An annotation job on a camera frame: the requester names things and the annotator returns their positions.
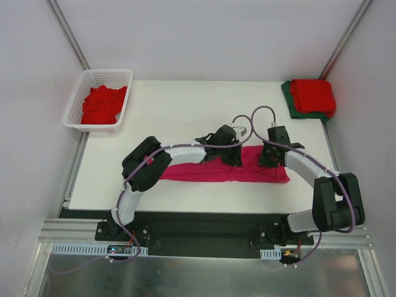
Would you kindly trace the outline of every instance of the towel stack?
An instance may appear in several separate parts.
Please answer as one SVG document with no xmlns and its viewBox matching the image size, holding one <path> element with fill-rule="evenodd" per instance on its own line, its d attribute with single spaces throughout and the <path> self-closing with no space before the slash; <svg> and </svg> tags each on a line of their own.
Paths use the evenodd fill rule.
<svg viewBox="0 0 396 297">
<path fill-rule="evenodd" d="M 292 119 L 328 121 L 335 113 L 335 101 L 329 82 L 320 79 L 293 79 L 282 84 Z"/>
</svg>

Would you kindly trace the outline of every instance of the white wall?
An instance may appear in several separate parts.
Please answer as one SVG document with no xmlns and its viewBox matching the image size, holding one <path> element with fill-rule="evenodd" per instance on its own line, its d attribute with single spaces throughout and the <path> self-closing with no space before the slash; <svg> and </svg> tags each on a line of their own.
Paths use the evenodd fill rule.
<svg viewBox="0 0 396 297">
<path fill-rule="evenodd" d="M 0 4 L 0 296 L 19 296 L 78 133 L 61 115 L 81 72 L 44 0 Z"/>
<path fill-rule="evenodd" d="M 90 67 L 134 79 L 319 77 L 361 0 L 59 0 Z"/>
<path fill-rule="evenodd" d="M 354 172 L 382 271 L 396 295 L 396 1 L 377 0 L 330 74 L 327 127 L 341 170 Z"/>
</svg>

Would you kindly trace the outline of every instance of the white table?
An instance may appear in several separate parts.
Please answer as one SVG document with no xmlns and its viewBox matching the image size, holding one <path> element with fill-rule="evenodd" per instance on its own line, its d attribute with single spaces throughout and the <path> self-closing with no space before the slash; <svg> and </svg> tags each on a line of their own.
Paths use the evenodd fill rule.
<svg viewBox="0 0 396 297">
<path fill-rule="evenodd" d="M 108 210 L 115 206 L 122 185 L 122 160 L 147 136 L 181 143 L 215 132 L 237 114 L 250 116 L 259 105 L 270 105 L 278 125 L 285 125 L 292 142 L 300 142 L 322 163 L 331 158 L 318 119 L 293 120 L 280 82 L 135 81 L 118 134 L 91 133 L 85 148 L 69 208 Z M 244 119 L 240 124 L 248 125 Z M 257 113 L 255 124 L 267 137 L 272 115 Z M 246 145 L 262 142 L 252 136 Z M 312 188 L 286 169 L 287 184 L 185 183 L 159 181 L 145 193 L 138 210 L 223 213 L 291 213 L 312 207 Z"/>
</svg>

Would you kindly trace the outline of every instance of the red cloth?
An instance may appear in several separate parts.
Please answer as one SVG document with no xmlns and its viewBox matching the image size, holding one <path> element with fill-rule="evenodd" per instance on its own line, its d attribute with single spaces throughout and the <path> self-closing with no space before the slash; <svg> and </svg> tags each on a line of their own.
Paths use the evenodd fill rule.
<svg viewBox="0 0 396 297">
<path fill-rule="evenodd" d="M 119 90 L 101 85 L 91 88 L 82 104 L 81 124 L 115 124 L 116 115 L 123 108 L 127 87 Z"/>
<path fill-rule="evenodd" d="M 207 163 L 186 163 L 168 167 L 161 179 L 171 181 L 223 182 L 241 181 L 251 183 L 287 183 L 290 179 L 285 167 L 265 168 L 258 165 L 262 145 L 242 147 L 242 167 L 224 164 L 220 158 Z"/>
<path fill-rule="evenodd" d="M 290 85 L 295 108 L 300 113 L 320 112 L 331 118 L 335 113 L 332 86 L 321 79 L 293 79 Z"/>
</svg>

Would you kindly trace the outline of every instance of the robotic arm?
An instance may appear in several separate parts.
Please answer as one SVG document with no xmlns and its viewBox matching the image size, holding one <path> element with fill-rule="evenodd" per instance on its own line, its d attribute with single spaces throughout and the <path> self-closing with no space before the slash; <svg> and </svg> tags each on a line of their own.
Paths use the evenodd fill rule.
<svg viewBox="0 0 396 297">
<path fill-rule="evenodd" d="M 217 157 L 220 157 L 223 163 L 231 166 L 241 166 L 241 145 L 224 149 L 205 146 L 237 144 L 239 138 L 245 133 L 246 128 L 244 127 L 223 125 L 214 134 L 196 138 L 191 143 L 191 146 L 178 147 L 175 145 L 175 147 L 163 150 L 155 155 L 136 172 L 127 184 L 124 197 L 119 205 L 119 216 L 122 224 L 127 225 L 133 221 L 134 213 L 142 194 L 157 183 L 168 166 L 182 163 L 201 163 L 211 161 Z M 269 128 L 268 135 L 271 142 L 286 145 L 287 148 L 264 142 L 259 164 L 269 168 L 282 165 L 297 172 L 312 186 L 314 195 L 311 210 L 285 215 L 277 226 L 267 232 L 266 237 L 270 241 L 284 246 L 289 234 L 312 230 L 325 232 L 351 226 L 351 213 L 345 197 L 342 197 L 342 200 L 336 200 L 336 195 L 342 196 L 342 191 L 334 178 L 326 170 L 304 157 L 307 151 L 301 144 L 290 143 L 290 138 L 284 126 Z M 147 156 L 166 146 L 157 141 L 154 136 L 146 138 L 124 159 L 122 163 L 124 179 Z M 299 150 L 303 152 L 303 155 L 289 148 Z M 334 170 L 332 172 L 341 180 L 350 197 L 355 214 L 355 224 L 363 224 L 364 209 L 356 176 L 351 173 L 341 174 Z M 111 214 L 112 217 L 108 223 L 113 233 L 117 234 L 121 231 L 121 227 L 116 218 L 116 210 L 113 209 Z"/>
</svg>

